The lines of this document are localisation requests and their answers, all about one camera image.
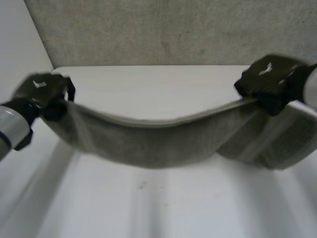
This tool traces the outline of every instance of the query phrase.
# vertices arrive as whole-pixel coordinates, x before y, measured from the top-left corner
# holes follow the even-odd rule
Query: fabric
[[[317,119],[287,106],[268,116],[254,100],[241,100],[175,120],[135,120],[66,102],[59,122],[46,121],[77,149],[145,168],[166,168],[207,159],[285,169],[317,148]]]

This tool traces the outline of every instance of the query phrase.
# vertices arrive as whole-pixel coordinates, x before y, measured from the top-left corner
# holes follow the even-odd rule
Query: robotic arm
[[[317,109],[317,64],[268,55],[244,71],[234,86],[242,97],[256,99],[272,116],[295,100]]]
[[[58,74],[34,74],[15,91],[12,100],[0,105],[0,160],[11,149],[21,150],[31,143],[31,126],[37,117],[57,121],[66,112],[62,103],[74,101],[75,87],[70,78]]]

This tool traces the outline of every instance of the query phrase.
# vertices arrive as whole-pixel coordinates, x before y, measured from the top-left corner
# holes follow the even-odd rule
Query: white logo
[[[261,72],[259,73],[259,75],[265,74],[265,73],[268,73],[268,72],[271,72],[272,69],[273,69],[273,68],[272,68],[272,63],[269,63],[269,64],[267,65],[267,69],[264,70],[264,71],[261,71]]]
[[[42,82],[42,83],[37,83],[33,80],[33,84],[36,88],[41,88],[41,87],[45,87],[46,86],[46,82]]]

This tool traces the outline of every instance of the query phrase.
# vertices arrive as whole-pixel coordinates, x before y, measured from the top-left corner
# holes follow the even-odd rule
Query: gray wall
[[[317,62],[317,0],[25,0],[54,67]]]

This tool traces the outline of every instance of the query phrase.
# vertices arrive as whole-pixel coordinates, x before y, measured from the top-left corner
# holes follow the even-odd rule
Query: table surface
[[[54,72],[69,75],[75,101],[94,110],[175,119],[239,99],[233,83],[246,68],[98,66]],[[44,126],[37,125],[36,136],[45,138]],[[8,232],[17,217],[33,214],[37,225],[26,226],[39,238],[316,237],[316,153],[285,171],[256,169],[218,154],[147,170],[70,152],[57,139],[54,144],[55,162],[47,160],[38,172]]]

